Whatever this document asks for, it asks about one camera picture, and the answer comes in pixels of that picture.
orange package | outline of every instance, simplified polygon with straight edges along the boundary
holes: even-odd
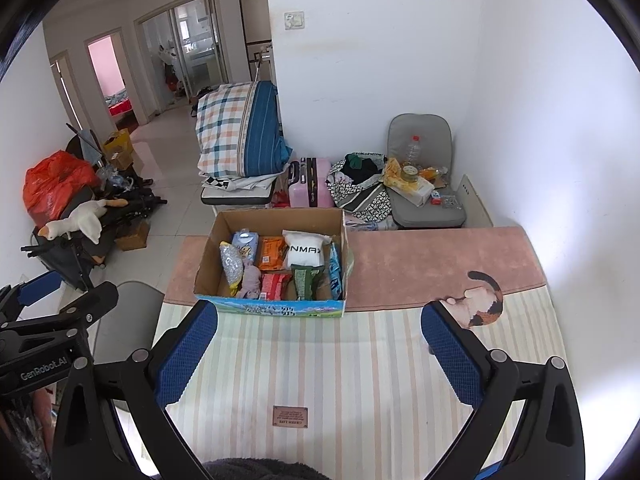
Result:
[[[260,270],[280,270],[287,253],[287,243],[282,236],[261,236],[257,267]]]

small cardboard box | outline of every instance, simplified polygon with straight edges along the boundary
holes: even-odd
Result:
[[[146,247],[146,238],[149,236],[149,224],[146,220],[137,220],[130,226],[118,229],[116,245],[121,251],[133,251]]]
[[[109,162],[116,170],[125,171],[133,164],[133,157],[123,148],[116,148],[116,150],[111,153]]]
[[[282,236],[284,229],[329,235],[340,248],[342,267],[341,300],[333,300],[328,284],[320,286],[315,301],[298,301],[292,281],[283,293],[282,301],[247,300],[232,298],[222,269],[220,242],[231,242],[235,232],[249,229],[260,236]],[[341,317],[347,295],[349,247],[341,209],[251,209],[222,211],[216,216],[209,239],[204,248],[193,293],[200,300],[216,305],[221,312],[261,314],[264,316],[319,316]]]

gray cushion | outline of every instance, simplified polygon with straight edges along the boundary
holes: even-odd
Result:
[[[437,115],[402,114],[394,118],[389,125],[387,156],[402,162],[414,135],[420,136],[420,166],[451,169],[451,129],[447,121]]]
[[[396,223],[409,229],[460,227],[466,220],[464,209],[445,209],[441,205],[427,203],[416,207],[393,189],[387,188],[391,200],[391,214]],[[449,186],[439,189],[441,195],[452,195]]]
[[[95,338],[94,362],[124,361],[138,348],[154,342],[164,294],[141,282],[118,286],[118,304],[100,321]]]

red plastic bag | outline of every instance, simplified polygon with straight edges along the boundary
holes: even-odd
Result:
[[[91,165],[67,152],[56,152],[27,170],[22,200],[37,227],[58,220],[83,186],[100,186]]]

blue package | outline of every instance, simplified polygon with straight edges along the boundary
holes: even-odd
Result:
[[[342,297],[342,278],[340,276],[340,257],[335,242],[329,247],[329,278],[331,279],[331,297],[340,300]]]
[[[231,245],[238,248],[243,260],[254,264],[255,255],[258,252],[258,233],[250,233],[249,229],[242,229],[234,234]]]

